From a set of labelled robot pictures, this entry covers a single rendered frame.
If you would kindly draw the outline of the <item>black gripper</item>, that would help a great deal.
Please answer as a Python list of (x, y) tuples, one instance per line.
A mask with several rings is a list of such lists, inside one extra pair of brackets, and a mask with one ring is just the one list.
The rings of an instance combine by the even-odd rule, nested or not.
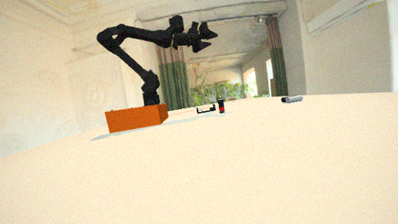
[(190, 31), (186, 32), (186, 38), (187, 42), (186, 45), (192, 46), (192, 51), (194, 53), (198, 53), (200, 50), (206, 48), (207, 46), (210, 46), (211, 43), (201, 41), (202, 40), (208, 40), (211, 38), (218, 37), (218, 34), (216, 32), (212, 32), (208, 29), (207, 23), (203, 22), (200, 27), (199, 27), (199, 33), (191, 33)]

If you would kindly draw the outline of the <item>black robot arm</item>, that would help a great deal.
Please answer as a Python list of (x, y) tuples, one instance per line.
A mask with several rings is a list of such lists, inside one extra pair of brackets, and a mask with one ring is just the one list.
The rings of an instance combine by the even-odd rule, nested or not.
[[(109, 52), (112, 52), (121, 60), (123, 60), (132, 70), (134, 70), (145, 84), (141, 87), (142, 97), (144, 100), (143, 106), (160, 105), (159, 94), (156, 89), (160, 86), (158, 75), (154, 74), (151, 69), (148, 71), (143, 69), (131, 56), (127, 54), (119, 45), (122, 44), (126, 38), (139, 39), (143, 41), (150, 41), (156, 45), (169, 48), (172, 47), (177, 50), (178, 46), (186, 46), (187, 38), (184, 31), (184, 21), (180, 15), (169, 18), (170, 27), (165, 30), (158, 29), (150, 31), (140, 29), (138, 27), (129, 27), (128, 25), (119, 24), (115, 27), (109, 27), (97, 35), (97, 41), (105, 47)], [(113, 39), (113, 35), (117, 35)]]

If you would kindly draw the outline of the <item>black cylindrical battery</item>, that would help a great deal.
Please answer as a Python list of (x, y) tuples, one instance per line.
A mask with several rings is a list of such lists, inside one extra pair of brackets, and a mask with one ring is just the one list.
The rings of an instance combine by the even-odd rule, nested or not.
[(220, 113), (225, 113), (223, 97), (220, 97), (220, 98), (217, 98), (217, 99), (218, 99), (218, 105), (219, 105)]

